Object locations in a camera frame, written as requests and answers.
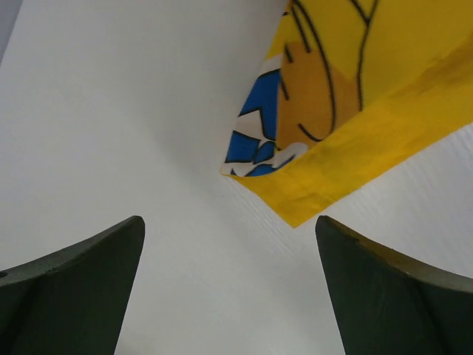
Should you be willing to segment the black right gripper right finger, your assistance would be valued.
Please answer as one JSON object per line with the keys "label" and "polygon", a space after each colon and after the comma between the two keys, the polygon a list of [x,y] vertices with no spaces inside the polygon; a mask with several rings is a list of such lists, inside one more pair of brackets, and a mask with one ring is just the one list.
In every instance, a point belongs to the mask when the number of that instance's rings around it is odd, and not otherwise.
{"label": "black right gripper right finger", "polygon": [[316,239],[346,354],[471,354],[472,279],[328,216]]}

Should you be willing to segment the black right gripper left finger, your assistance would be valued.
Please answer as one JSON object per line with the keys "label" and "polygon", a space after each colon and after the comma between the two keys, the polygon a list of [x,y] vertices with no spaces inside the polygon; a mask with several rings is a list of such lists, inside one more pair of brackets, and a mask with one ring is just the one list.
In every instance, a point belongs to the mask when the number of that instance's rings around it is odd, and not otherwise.
{"label": "black right gripper left finger", "polygon": [[1,271],[1,353],[113,354],[144,239],[132,216]]}

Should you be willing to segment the yellow Pikachu placemat cloth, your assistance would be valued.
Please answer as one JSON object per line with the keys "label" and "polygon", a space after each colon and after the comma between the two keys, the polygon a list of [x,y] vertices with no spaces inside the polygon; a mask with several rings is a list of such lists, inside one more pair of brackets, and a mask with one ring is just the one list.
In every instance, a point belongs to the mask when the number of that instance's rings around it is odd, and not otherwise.
{"label": "yellow Pikachu placemat cloth", "polygon": [[470,1],[289,1],[220,171],[295,227],[471,122]]}

